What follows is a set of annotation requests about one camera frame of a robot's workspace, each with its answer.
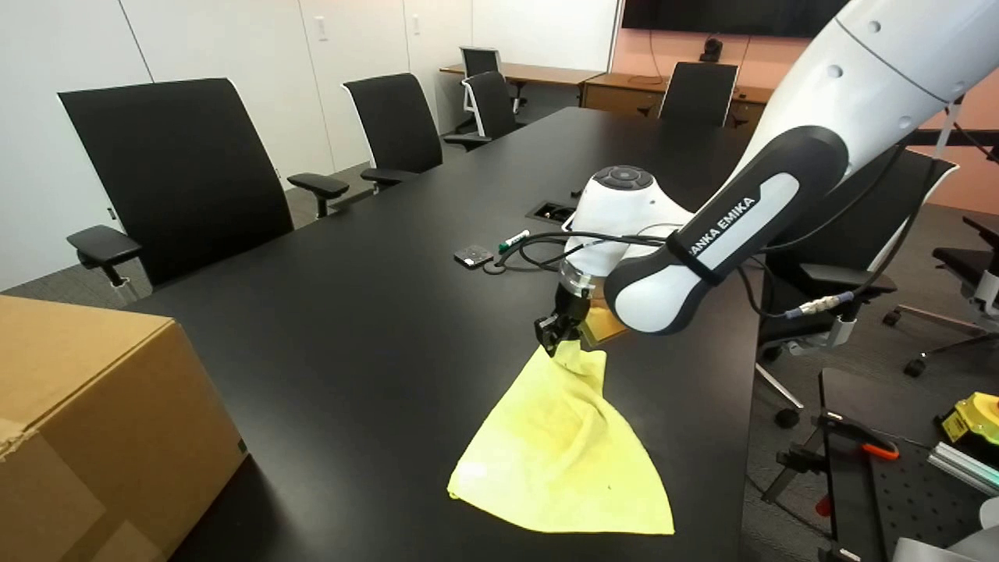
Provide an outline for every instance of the yellow towel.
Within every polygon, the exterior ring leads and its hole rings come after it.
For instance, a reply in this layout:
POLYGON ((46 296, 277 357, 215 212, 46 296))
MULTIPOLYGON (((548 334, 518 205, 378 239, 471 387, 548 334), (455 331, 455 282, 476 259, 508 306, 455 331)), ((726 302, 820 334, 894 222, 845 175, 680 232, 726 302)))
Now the yellow towel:
POLYGON ((606 352, 531 357, 477 428, 447 494, 544 535, 675 535, 660 470, 602 400, 606 352))

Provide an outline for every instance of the chair backrest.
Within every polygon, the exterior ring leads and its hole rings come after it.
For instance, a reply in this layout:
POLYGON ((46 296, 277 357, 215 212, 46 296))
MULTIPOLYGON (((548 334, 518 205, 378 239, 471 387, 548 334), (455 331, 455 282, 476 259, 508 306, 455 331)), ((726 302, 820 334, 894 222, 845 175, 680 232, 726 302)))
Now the chair backrest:
POLYGON ((508 83, 499 72, 468 75, 464 90, 471 99, 477 134, 502 138, 518 129, 518 120, 511 116, 508 83))
POLYGON ((61 96, 153 284, 292 232, 284 186, 230 82, 61 96))
POLYGON ((427 173, 443 161, 437 125, 415 75, 347 82, 378 169, 427 173))
POLYGON ((661 129, 720 129, 738 83, 738 65, 679 61, 661 96, 661 129))
POLYGON ((499 72, 499 49, 462 48, 464 75, 499 72))
MULTIPOLYGON (((953 173, 953 161, 941 161, 921 153, 895 146, 842 182, 823 202, 810 208, 791 226, 771 247, 801 239, 765 257, 768 275, 761 288, 765 310, 791 310, 803 300, 816 300, 803 275, 806 263, 873 271, 886 259, 886 247, 912 222, 933 186, 953 173)), ((795 321, 761 321, 761 339, 819 334, 834 326, 831 314, 810 314, 795 321)))

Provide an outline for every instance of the brown cardboard box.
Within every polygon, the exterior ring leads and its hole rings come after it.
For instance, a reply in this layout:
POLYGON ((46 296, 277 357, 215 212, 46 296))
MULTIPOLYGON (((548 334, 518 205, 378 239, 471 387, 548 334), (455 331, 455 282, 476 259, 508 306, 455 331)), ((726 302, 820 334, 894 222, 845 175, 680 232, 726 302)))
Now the brown cardboard box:
POLYGON ((0 559, 167 559, 243 463, 173 317, 0 296, 0 559))

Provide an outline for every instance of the wall-mounted monitor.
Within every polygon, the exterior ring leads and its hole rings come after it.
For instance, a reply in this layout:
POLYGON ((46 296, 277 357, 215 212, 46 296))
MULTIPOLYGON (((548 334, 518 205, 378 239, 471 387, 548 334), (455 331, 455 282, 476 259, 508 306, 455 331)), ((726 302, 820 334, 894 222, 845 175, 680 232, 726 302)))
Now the wall-mounted monitor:
POLYGON ((706 34, 819 34, 845 0, 626 0, 622 28, 706 34))

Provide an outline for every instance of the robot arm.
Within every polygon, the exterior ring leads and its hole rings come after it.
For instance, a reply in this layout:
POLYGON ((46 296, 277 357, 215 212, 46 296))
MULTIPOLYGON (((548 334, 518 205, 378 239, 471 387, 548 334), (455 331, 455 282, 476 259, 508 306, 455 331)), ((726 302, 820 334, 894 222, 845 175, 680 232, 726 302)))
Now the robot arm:
POLYGON ((566 244, 561 289, 635 331, 679 331, 702 289, 999 61, 999 0, 853 0, 787 72, 718 195, 692 214, 638 169, 589 179, 576 232, 673 232, 660 249, 566 244))

